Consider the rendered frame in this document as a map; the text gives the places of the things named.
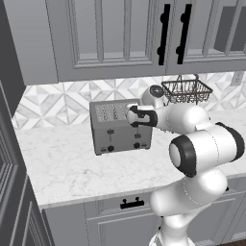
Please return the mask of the grey metal toaster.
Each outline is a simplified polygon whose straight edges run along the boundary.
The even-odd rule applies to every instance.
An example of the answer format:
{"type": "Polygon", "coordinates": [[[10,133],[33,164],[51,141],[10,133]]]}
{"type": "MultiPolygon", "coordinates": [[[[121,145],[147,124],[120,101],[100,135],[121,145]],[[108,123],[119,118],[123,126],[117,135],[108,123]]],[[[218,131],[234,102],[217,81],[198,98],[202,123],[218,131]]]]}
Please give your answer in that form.
{"type": "Polygon", "coordinates": [[[127,121],[127,106],[133,103],[140,104],[140,100],[89,103],[90,126],[96,156],[151,147],[152,128],[147,126],[133,128],[127,121]],[[114,134],[108,135],[109,129],[114,129],[114,134]]]}

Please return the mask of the grey lower cupboard door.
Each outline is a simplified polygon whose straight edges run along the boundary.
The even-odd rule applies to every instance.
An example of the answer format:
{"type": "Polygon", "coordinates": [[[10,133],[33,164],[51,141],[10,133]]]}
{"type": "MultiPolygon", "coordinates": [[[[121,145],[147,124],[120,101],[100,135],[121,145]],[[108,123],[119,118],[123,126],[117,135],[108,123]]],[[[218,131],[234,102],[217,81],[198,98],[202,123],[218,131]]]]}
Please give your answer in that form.
{"type": "Polygon", "coordinates": [[[245,192],[246,177],[228,179],[224,194],[189,224],[187,235],[195,246],[216,246],[222,242],[245,192]]]}
{"type": "Polygon", "coordinates": [[[88,219],[89,246],[149,246],[159,226],[152,212],[88,219]]]}

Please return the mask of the grey upper cupboard door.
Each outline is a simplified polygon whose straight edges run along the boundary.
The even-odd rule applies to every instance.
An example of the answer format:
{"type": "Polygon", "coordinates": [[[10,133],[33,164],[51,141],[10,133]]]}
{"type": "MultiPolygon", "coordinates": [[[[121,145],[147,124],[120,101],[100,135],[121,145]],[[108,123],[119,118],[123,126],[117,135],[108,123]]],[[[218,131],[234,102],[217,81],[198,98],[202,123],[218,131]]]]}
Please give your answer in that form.
{"type": "Polygon", "coordinates": [[[61,82],[159,76],[165,0],[46,0],[61,82]]]}
{"type": "Polygon", "coordinates": [[[175,0],[166,58],[168,74],[246,70],[246,0],[175,0]],[[185,5],[191,16],[184,62],[177,64],[185,5]]]}

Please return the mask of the grey drawer front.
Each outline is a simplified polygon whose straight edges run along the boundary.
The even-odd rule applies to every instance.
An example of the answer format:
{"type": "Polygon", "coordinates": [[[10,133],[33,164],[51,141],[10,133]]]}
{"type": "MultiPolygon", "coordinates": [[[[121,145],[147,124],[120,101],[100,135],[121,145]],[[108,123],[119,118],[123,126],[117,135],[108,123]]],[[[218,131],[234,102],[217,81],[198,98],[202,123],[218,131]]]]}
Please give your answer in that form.
{"type": "Polygon", "coordinates": [[[121,212],[128,212],[132,210],[149,208],[150,195],[151,195],[150,192],[144,192],[138,194],[124,195],[121,197],[102,199],[92,202],[86,202],[85,203],[86,217],[96,218],[100,216],[118,214],[121,212]],[[136,207],[136,208],[129,208],[129,209],[120,208],[120,204],[122,203],[123,199],[126,199],[127,202],[132,202],[136,197],[138,197],[140,200],[143,200],[145,204],[141,207],[136,207]]]}

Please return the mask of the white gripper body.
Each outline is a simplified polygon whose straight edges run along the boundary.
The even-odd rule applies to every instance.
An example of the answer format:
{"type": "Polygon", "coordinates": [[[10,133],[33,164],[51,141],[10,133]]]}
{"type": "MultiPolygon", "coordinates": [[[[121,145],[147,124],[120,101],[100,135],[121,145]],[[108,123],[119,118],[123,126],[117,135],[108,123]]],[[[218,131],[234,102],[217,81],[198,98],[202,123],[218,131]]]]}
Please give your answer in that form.
{"type": "Polygon", "coordinates": [[[127,111],[127,121],[132,127],[139,125],[137,105],[130,105],[127,111]]]}

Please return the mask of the white wall socket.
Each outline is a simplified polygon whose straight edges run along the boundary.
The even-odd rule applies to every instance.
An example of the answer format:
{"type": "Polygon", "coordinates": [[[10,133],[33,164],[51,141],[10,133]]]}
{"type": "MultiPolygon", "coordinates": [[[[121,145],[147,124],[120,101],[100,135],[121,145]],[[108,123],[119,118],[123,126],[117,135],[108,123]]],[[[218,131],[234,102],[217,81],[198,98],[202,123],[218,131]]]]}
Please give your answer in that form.
{"type": "Polygon", "coordinates": [[[232,86],[239,86],[242,82],[243,75],[243,71],[235,71],[232,79],[232,86]]]}

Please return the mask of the grey lower cupboard panel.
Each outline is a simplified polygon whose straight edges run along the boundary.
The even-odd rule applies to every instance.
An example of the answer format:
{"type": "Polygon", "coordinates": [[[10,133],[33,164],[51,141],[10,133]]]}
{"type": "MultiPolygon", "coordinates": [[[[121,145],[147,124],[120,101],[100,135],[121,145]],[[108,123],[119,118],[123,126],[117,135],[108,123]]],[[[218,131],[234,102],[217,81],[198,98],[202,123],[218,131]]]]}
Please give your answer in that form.
{"type": "Polygon", "coordinates": [[[54,246],[88,246],[83,204],[44,209],[42,215],[54,246]]]}

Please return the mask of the grey cupboard door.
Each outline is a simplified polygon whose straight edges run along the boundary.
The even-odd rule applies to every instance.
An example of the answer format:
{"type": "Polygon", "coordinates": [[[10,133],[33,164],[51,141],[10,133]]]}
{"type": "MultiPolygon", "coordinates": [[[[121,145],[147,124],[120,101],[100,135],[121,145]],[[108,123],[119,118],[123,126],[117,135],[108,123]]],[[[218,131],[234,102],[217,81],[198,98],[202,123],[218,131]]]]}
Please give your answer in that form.
{"type": "Polygon", "coordinates": [[[152,212],[88,219],[89,246],[149,246],[159,226],[152,212]]]}
{"type": "Polygon", "coordinates": [[[246,70],[246,0],[175,0],[166,58],[168,74],[246,70]],[[177,64],[185,5],[191,16],[184,62],[177,64]]]}
{"type": "Polygon", "coordinates": [[[187,235],[195,246],[216,246],[222,242],[245,192],[246,177],[228,179],[224,194],[189,224],[187,235]]]}
{"type": "Polygon", "coordinates": [[[159,76],[165,0],[46,0],[61,82],[159,76]]]}

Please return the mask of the grey tall cabinet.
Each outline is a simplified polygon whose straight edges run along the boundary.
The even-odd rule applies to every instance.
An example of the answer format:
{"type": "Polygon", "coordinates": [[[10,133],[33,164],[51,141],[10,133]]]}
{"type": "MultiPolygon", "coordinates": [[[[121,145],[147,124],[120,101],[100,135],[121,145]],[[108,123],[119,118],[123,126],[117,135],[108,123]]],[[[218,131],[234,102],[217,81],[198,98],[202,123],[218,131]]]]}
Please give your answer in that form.
{"type": "Polygon", "coordinates": [[[0,0],[0,246],[55,246],[12,125],[25,88],[7,8],[0,0]]]}

